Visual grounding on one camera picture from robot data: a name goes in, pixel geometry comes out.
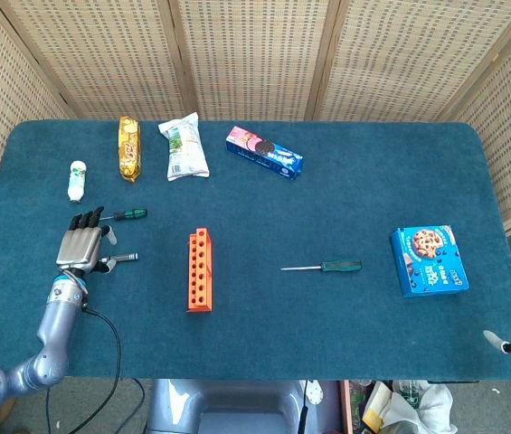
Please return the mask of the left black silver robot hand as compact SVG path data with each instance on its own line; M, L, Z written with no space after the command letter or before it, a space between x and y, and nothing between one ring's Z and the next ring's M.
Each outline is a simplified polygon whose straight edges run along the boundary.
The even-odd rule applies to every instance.
M69 229L62 237L56 267L60 272L69 271L77 277L86 273L110 273L116 266L114 259L102 261L99 256L100 243L107 238L111 245L117 238L108 225L99 225L103 206L94 211L77 214L71 219Z

